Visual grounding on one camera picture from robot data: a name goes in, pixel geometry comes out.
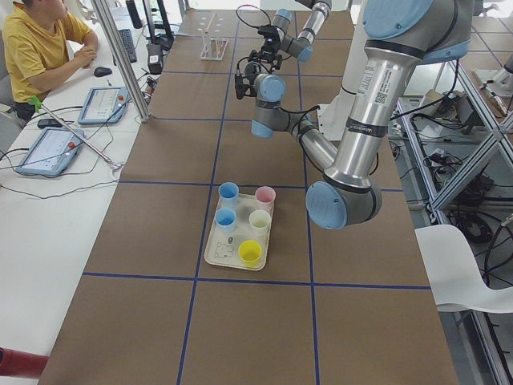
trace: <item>beige tray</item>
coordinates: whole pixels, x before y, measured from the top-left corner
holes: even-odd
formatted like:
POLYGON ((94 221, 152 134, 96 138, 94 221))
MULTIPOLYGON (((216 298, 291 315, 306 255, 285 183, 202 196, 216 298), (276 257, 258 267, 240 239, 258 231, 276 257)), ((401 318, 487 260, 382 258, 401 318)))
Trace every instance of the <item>beige tray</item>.
MULTIPOLYGON (((221 201, 217 202, 216 211, 221 208, 221 201)), ((223 233, 215 221, 212 221, 210 234, 208 235, 207 246, 205 247, 205 261, 211 265, 234 267, 245 270, 262 270, 267 262, 267 247, 269 245, 269 231, 262 236, 257 236, 249 225, 249 214, 259 209, 257 199, 254 195, 239 194, 235 211, 237 214, 235 230, 231 234, 223 233), (262 248, 260 263, 254 267, 246 266, 239 258, 237 250, 242 242, 248 239, 257 241, 262 248)), ((271 208, 271 225, 273 224, 273 210, 271 208)))

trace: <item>person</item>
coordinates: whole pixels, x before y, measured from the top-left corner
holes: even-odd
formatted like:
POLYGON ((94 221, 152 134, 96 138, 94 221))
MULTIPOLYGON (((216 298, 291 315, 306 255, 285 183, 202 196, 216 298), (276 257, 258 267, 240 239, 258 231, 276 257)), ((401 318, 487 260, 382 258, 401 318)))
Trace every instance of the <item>person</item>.
POLYGON ((14 110, 27 121, 35 112, 28 100, 37 96, 43 101, 50 90, 91 64, 98 36, 68 13, 64 0, 22 1, 13 2, 14 13, 7 16, 2 34, 14 110), (67 40, 83 44, 73 59, 67 53, 67 40))

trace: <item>red cylinder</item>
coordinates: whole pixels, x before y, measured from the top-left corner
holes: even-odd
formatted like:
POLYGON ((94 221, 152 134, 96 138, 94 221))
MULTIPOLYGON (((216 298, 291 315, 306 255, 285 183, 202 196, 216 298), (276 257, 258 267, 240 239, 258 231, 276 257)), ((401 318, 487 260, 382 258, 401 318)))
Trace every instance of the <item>red cylinder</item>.
POLYGON ((38 379, 48 357, 0 347, 0 375, 38 379))

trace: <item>computer mouse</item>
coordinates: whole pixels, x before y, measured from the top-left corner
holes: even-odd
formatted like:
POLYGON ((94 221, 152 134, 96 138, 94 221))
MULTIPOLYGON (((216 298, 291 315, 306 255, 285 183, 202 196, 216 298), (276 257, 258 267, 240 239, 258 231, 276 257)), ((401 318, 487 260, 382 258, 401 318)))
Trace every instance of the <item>computer mouse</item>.
POLYGON ((112 73, 112 69, 107 67, 96 67, 95 76, 97 78, 101 78, 102 76, 110 75, 112 73))

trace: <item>yellow t-shirt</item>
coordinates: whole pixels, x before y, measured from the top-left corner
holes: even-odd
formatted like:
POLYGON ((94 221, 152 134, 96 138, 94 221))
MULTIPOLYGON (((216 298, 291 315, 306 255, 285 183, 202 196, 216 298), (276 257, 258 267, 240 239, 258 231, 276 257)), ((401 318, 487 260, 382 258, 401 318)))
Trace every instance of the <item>yellow t-shirt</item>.
POLYGON ((19 103, 25 103, 32 96, 43 100, 48 92, 38 90, 28 78, 68 62, 66 41, 82 44, 91 28, 68 13, 67 18, 55 22, 52 34, 23 10, 23 4, 13 4, 14 13, 7 16, 2 30, 13 97, 19 103))

